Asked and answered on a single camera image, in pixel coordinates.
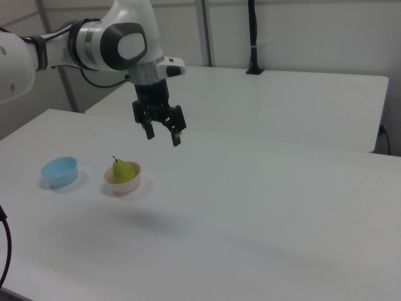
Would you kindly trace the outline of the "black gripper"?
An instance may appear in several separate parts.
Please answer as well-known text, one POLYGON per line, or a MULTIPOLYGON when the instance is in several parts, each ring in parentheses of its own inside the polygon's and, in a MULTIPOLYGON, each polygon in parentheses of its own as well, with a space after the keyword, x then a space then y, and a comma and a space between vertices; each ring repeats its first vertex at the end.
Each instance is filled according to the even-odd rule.
POLYGON ((155 137, 152 121, 167 124, 173 146, 181 143, 180 135, 187 127, 180 105, 170 107, 166 79, 151 85, 134 85, 137 100, 132 103, 135 122, 140 124, 147 139, 155 137))

